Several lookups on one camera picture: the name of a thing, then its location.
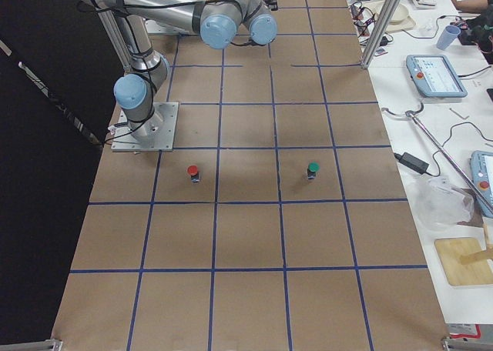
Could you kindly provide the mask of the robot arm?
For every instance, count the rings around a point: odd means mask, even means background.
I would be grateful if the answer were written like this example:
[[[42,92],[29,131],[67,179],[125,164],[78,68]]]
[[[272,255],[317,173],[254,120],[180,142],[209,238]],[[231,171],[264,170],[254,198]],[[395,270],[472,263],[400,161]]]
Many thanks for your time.
[[[276,0],[81,0],[99,15],[126,74],[113,93],[126,120],[107,139],[114,149],[170,150],[178,105],[156,102],[169,74],[166,57],[153,48],[145,22],[178,33],[194,33],[213,49],[224,49],[244,25],[248,45],[266,45],[277,36]]]

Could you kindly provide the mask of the person's forearm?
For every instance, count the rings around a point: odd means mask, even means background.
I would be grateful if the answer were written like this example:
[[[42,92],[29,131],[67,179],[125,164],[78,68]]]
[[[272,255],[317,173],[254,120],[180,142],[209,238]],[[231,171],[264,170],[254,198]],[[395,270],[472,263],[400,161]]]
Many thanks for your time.
[[[451,0],[451,2],[458,11],[471,14],[481,14],[492,5],[492,0]]]

